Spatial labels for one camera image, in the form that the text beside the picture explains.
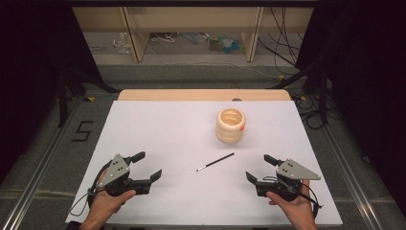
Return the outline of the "person's left hand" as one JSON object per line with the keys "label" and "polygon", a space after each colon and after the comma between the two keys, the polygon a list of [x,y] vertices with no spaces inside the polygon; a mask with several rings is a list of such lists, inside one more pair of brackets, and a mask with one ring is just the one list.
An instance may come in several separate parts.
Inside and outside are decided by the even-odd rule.
{"label": "person's left hand", "polygon": [[136,192],[134,190],[124,192],[119,196],[111,196],[106,191],[98,192],[85,220],[95,220],[105,225],[135,195]]}

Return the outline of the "green and blue plastic clutter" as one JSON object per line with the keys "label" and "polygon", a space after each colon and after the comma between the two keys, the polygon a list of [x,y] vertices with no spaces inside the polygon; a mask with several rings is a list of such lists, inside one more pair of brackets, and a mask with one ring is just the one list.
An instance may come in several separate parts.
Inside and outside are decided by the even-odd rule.
{"label": "green and blue plastic clutter", "polygon": [[228,36],[213,34],[207,38],[209,48],[214,51],[219,51],[224,54],[231,54],[233,52],[245,53],[244,47],[235,39]]}

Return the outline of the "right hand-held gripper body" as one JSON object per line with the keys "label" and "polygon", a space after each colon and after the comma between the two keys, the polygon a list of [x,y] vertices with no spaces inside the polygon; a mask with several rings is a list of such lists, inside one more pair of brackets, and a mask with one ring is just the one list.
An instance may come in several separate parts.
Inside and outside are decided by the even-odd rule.
{"label": "right hand-held gripper body", "polygon": [[265,176],[255,184],[255,188],[258,196],[272,192],[286,201],[293,201],[300,195],[304,179],[320,180],[321,176],[292,159],[286,159],[276,167],[275,177]]}

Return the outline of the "black tape floor mark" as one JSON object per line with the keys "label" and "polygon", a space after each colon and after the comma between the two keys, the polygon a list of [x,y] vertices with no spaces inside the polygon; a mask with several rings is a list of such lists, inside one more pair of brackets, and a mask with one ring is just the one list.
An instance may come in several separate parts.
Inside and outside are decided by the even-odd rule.
{"label": "black tape floor mark", "polygon": [[93,121],[81,121],[76,130],[76,136],[72,139],[72,142],[86,142],[92,133],[89,126],[93,124]]}

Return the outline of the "cream ribbed pen holder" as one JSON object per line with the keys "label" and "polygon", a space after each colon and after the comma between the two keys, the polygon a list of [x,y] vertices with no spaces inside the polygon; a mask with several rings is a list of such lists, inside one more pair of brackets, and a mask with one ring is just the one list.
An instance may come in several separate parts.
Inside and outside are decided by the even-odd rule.
{"label": "cream ribbed pen holder", "polygon": [[225,108],[216,117],[216,137],[227,144],[239,142],[243,136],[246,119],[236,108]]}

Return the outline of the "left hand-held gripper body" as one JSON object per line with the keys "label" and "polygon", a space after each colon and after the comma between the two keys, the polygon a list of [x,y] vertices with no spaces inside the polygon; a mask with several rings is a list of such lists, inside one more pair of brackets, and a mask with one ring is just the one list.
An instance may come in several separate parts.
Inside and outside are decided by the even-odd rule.
{"label": "left hand-held gripper body", "polygon": [[129,177],[131,157],[116,154],[105,165],[107,171],[101,181],[96,183],[96,188],[105,190],[111,196],[120,196],[131,190],[134,190],[137,195],[148,195],[152,185],[150,179],[133,180]]}

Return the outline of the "metal floor rail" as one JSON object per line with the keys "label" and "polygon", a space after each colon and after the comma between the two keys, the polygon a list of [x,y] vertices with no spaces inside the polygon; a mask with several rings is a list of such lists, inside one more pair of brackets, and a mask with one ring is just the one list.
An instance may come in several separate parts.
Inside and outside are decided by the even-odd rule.
{"label": "metal floor rail", "polygon": [[338,164],[339,171],[343,176],[352,199],[368,229],[383,230],[382,224],[378,219],[372,204],[369,202],[366,193],[362,189],[358,179],[355,177],[353,170],[350,168],[350,164],[339,147],[338,141],[333,135],[329,125],[323,125],[323,133],[327,138],[328,144],[332,148],[332,154]]}
{"label": "metal floor rail", "polygon": [[43,178],[50,168],[52,161],[55,158],[56,151],[60,146],[63,135],[66,129],[70,125],[73,116],[77,112],[82,98],[73,98],[70,102],[70,108],[68,109],[68,115],[62,124],[56,127],[56,131],[52,136],[47,148],[41,153],[41,158],[34,167],[34,171],[30,174],[30,180],[23,190],[6,191],[7,196],[15,197],[16,202],[12,206],[5,223],[0,227],[0,230],[17,230],[25,217],[28,209],[34,199],[37,189],[43,181]]}

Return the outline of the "light wooden shelf unit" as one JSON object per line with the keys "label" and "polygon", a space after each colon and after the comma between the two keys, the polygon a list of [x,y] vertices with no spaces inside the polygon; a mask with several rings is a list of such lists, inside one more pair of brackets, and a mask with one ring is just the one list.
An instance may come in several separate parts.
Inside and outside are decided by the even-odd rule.
{"label": "light wooden shelf unit", "polygon": [[239,33],[246,60],[255,57],[258,36],[285,27],[303,34],[312,8],[288,7],[87,7],[73,8],[85,32],[129,34],[133,59],[143,60],[152,33]]}

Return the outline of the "clear plastic bag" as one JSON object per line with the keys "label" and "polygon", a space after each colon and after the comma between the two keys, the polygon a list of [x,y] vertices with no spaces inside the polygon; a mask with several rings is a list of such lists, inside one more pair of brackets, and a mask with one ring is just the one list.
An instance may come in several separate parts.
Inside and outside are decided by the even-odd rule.
{"label": "clear plastic bag", "polygon": [[132,53],[128,33],[120,33],[118,37],[113,39],[112,44],[119,54],[129,55]]}

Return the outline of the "white table board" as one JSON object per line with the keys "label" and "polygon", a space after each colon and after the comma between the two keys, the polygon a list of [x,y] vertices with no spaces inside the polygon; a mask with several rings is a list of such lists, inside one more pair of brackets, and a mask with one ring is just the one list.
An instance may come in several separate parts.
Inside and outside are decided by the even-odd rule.
{"label": "white table board", "polygon": [[[233,145],[215,135],[216,116],[235,107],[246,117],[242,139]],[[113,103],[98,144],[79,186],[70,220],[84,220],[83,195],[101,167],[115,154],[146,153],[131,165],[133,179],[162,171],[148,195],[131,198],[110,223],[186,227],[280,227],[283,211],[258,196],[246,178],[272,176],[264,154],[292,159],[318,173],[321,169],[296,105],[274,102],[130,102]],[[234,152],[221,162],[196,169]]]}

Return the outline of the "black pen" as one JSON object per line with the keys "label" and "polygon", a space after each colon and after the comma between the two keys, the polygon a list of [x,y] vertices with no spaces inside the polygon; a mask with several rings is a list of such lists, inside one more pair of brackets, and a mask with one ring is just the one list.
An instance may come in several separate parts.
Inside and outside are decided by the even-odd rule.
{"label": "black pen", "polygon": [[221,158],[219,158],[219,159],[216,159],[215,161],[213,161],[213,162],[211,162],[211,163],[208,163],[208,164],[206,164],[206,165],[204,165],[204,166],[202,166],[202,167],[196,169],[196,172],[197,172],[197,173],[198,173],[198,172],[201,172],[202,170],[204,170],[204,169],[210,167],[211,165],[214,165],[214,164],[216,164],[216,163],[218,163],[218,162],[221,162],[221,161],[223,161],[223,160],[225,160],[225,159],[227,159],[227,158],[229,158],[229,157],[231,157],[231,156],[234,156],[234,155],[235,155],[235,153],[232,152],[232,153],[230,153],[230,154],[228,154],[228,155],[225,155],[225,156],[223,156],[223,157],[221,157]]}

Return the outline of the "person's right hand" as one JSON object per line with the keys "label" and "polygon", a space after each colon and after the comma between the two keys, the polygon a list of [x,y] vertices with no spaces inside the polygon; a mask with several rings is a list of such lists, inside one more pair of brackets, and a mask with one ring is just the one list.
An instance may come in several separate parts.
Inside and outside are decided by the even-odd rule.
{"label": "person's right hand", "polygon": [[279,195],[272,192],[267,192],[266,196],[270,199],[270,205],[278,205],[282,209],[291,224],[294,221],[305,219],[312,219],[315,222],[311,202],[304,197],[298,196],[293,201],[286,201]]}

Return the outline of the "black metal stand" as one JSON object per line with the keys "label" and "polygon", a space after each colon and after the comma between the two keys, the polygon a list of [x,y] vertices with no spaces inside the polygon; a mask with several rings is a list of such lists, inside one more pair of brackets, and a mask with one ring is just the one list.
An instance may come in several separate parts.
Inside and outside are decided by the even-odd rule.
{"label": "black metal stand", "polygon": [[84,82],[90,82],[101,90],[108,93],[120,93],[120,89],[116,89],[106,84],[102,79],[94,78],[84,72],[67,67],[59,71],[57,74],[57,98],[59,104],[59,127],[63,127],[68,119],[68,99],[66,91],[69,90],[74,97],[82,97],[86,90],[83,87]]}
{"label": "black metal stand", "polygon": [[316,62],[307,66],[304,70],[299,71],[287,80],[272,86],[272,89],[283,89],[291,83],[306,77],[303,91],[306,94],[318,93],[319,109],[322,126],[327,124],[327,77],[321,64]]}

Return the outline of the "black curtain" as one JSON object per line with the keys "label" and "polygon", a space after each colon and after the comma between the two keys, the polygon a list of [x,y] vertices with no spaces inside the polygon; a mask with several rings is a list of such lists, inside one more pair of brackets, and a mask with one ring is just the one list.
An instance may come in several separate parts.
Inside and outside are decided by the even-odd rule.
{"label": "black curtain", "polygon": [[327,77],[347,125],[406,215],[406,0],[318,0],[297,67],[306,68],[342,18]]}
{"label": "black curtain", "polygon": [[0,0],[0,183],[33,140],[63,82],[82,94],[102,76],[73,9]]}

